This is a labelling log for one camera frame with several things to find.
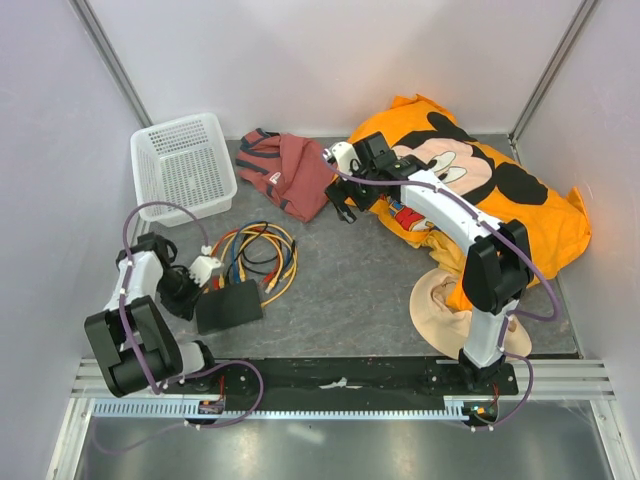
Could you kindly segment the black network switch box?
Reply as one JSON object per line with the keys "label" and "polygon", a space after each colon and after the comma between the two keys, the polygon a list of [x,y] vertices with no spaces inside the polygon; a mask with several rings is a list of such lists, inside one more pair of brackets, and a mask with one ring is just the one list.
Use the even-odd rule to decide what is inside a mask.
{"label": "black network switch box", "polygon": [[195,308],[196,329],[209,335],[263,318],[255,280],[246,280],[203,294]]}

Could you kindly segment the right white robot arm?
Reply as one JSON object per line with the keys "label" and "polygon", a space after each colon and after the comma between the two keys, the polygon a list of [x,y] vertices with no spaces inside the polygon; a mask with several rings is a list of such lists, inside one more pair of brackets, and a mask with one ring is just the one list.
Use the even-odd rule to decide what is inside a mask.
{"label": "right white robot arm", "polygon": [[354,144],[337,142],[322,157],[338,176],[325,193],[343,221],[355,221],[353,207],[365,211],[390,197],[424,216],[463,251],[462,287],[472,310],[457,377],[465,391],[483,392],[504,368],[504,323],[533,277],[526,227],[482,212],[445,185],[436,161],[399,157],[380,133]]}

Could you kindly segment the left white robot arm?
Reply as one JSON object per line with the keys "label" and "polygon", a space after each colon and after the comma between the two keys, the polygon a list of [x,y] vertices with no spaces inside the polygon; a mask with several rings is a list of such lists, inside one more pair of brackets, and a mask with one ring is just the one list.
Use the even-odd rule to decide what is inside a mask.
{"label": "left white robot arm", "polygon": [[110,393],[122,398],[147,388],[158,393],[172,379],[208,393],[219,369],[203,342],[180,343],[162,311],[190,321],[206,283],[221,267],[204,246],[190,266],[175,262],[174,242],[147,233],[116,258],[119,277],[103,309],[86,318],[84,329]]}

